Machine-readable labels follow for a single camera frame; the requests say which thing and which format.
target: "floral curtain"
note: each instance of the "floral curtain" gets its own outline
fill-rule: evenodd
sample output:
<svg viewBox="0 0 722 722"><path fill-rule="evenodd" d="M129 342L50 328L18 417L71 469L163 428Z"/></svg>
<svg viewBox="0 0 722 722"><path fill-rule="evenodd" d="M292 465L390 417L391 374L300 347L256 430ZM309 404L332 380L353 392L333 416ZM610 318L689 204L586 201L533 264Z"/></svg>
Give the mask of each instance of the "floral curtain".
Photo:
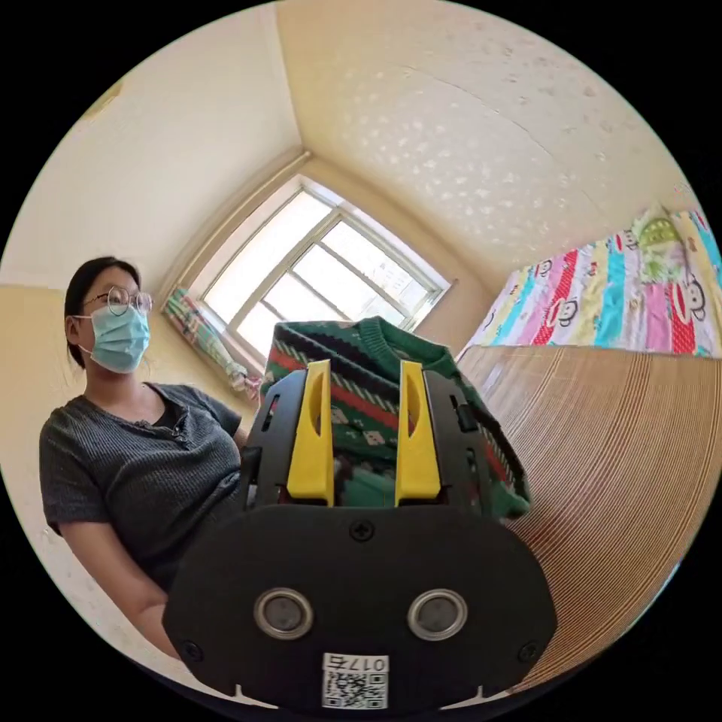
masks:
<svg viewBox="0 0 722 722"><path fill-rule="evenodd" d="M171 294L163 313L191 346L221 367L234 391L242 391L252 400L258 398L261 379L250 376L245 366L234 361L216 329L185 289L177 288Z"/></svg>

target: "surgical face mask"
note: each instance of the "surgical face mask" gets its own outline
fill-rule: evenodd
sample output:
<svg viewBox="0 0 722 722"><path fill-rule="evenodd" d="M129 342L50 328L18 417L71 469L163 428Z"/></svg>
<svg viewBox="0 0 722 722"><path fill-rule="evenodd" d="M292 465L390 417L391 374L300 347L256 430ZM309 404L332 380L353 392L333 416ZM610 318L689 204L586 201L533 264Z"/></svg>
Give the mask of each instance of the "surgical face mask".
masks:
<svg viewBox="0 0 722 722"><path fill-rule="evenodd" d="M116 316L110 308L99 308L89 316L93 322L96 343L92 351L82 346L90 358L108 371L130 374L137 369L150 341L148 318L133 306Z"/></svg>

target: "patterned sweater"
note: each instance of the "patterned sweater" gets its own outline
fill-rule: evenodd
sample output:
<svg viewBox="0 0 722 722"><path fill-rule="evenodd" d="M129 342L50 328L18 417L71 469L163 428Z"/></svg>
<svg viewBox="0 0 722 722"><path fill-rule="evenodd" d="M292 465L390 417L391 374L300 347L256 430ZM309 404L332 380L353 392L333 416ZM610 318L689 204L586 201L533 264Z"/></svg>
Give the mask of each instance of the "patterned sweater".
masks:
<svg viewBox="0 0 722 722"><path fill-rule="evenodd" d="M399 428L402 359L423 365L456 382L467 403L486 411L475 388L457 368L446 347L402 331L380 317L358 323L314 321L279 323L260 387L261 403L270 386L311 361L331 361L331 418L337 468L351 468L345 505L393 505L393 476ZM496 518L516 518L529 510L526 474L511 445L482 428Z"/></svg>

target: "eyeglasses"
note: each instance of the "eyeglasses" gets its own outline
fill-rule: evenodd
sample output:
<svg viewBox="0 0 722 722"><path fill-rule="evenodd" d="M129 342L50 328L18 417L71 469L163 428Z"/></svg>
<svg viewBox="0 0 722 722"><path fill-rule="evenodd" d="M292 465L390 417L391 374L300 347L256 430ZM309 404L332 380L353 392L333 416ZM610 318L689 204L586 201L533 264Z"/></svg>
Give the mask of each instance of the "eyeglasses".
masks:
<svg viewBox="0 0 722 722"><path fill-rule="evenodd" d="M138 313L144 316L147 316L153 308L153 299L149 293L139 291L131 296L128 290L122 286L113 286L107 293L101 293L100 296L95 296L89 301L85 301L83 305L93 303L93 301L100 299L104 299L107 302L108 308L115 316L122 316L131 304L133 304Z"/></svg>

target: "window frame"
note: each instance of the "window frame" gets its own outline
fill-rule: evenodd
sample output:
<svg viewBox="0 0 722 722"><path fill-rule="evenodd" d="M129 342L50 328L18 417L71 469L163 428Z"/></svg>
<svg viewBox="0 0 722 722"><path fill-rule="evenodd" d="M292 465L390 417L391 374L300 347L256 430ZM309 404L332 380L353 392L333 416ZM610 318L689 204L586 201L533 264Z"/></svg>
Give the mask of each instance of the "window frame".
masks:
<svg viewBox="0 0 722 722"><path fill-rule="evenodd" d="M363 221L359 220L353 215L352 211L349 211L346 206L348 203L341 200L341 203L334 203L323 196L323 194L316 191L314 188L309 187L305 182L305 179L301 176L298 177L298 188L287 197L282 203L280 203L270 215L267 216L251 233L242 244L234 251L231 257L214 276L212 282L206 287L206 289L200 295L199 300L202 304L215 316L217 323L222 324L226 333L238 344L241 345L243 351L250 355L251 358L256 360L260 364L265 364L266 356L263 356L249 341L237 331L237 328L241 325L244 318L250 313L250 311L256 306L256 304L263 305L267 310L272 312L275 316L284 320L283 314L279 313L270 303L265 300L265 297L271 291L273 286L286 274L291 274L295 281L301 283L306 289L313 293L318 299L322 300L323 303L328 305L335 313L337 313L342 319L353 321L340 309L336 308L334 304L326 299L322 294L316 291L309 283L304 281L298 274L293 272L294 266L307 254L311 249L318 245L326 253L332 256L337 262L341 263L350 272L356 275L363 283L369 286L374 293L380 296L386 303L390 304L396 311L398 311L403 317L403 323L399 324L399 328L405 331L413 331L419 323L426 316L420 315L420 312L424 308L428 308L427 313L433 309L438 300L446 293L449 284L442 286L438 282L429 278L429 276L421 269L418 268L413 261L406 258L402 252L399 251L393 244L387 239L383 238L382 235L377 233L372 228L369 228ZM246 302L236 311L235 315L231 320L226 323L220 317L217 312L205 301L207 294L210 293L211 289L215 284L222 278L223 274L226 273L231 264L235 261L238 255L251 243L258 233L260 233L268 223L271 222L276 215L282 212L289 203L291 203L300 193L307 193L312 198L320 203L323 203L328 209L329 213L317 223L303 238L301 238L296 245L279 261L276 266L268 273L258 287L250 294ZM374 281L365 276L358 268L352 263L348 262L345 258L340 256L330 247L323 243L323 239L335 226L339 223L346 223L352 230L356 231L365 238L369 243L376 246L382 253L387 255L392 261L394 261L400 268L406 271L411 278L413 278L422 288L425 289L426 295L416 304L413 309L404 308L399 302L392 298L386 291L381 289Z"/></svg>

